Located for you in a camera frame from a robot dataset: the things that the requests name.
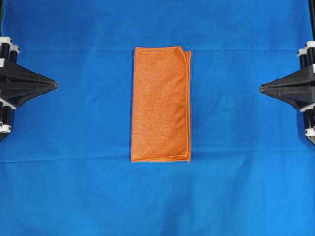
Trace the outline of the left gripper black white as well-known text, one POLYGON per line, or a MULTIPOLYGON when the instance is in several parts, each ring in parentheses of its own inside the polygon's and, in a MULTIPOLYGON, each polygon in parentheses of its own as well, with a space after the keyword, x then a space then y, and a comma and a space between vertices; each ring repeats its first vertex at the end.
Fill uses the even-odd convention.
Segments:
POLYGON ((56 81, 16 64, 19 53, 10 37, 0 37, 0 141, 13 129, 16 108, 58 88, 56 81), (4 85, 6 77, 48 85, 4 85))

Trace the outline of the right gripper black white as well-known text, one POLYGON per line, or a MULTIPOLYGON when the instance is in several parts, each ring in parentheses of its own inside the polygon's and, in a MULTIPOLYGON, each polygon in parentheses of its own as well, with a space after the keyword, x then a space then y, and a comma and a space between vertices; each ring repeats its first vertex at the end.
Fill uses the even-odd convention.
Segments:
POLYGON ((315 142, 315 42, 308 41, 304 49, 298 51, 301 69, 280 79, 262 84, 260 93, 271 98, 278 99, 291 105, 294 109, 303 113, 305 136, 311 142, 315 142), (311 101, 302 101, 295 95, 280 94, 266 89, 299 87, 310 85, 311 101))

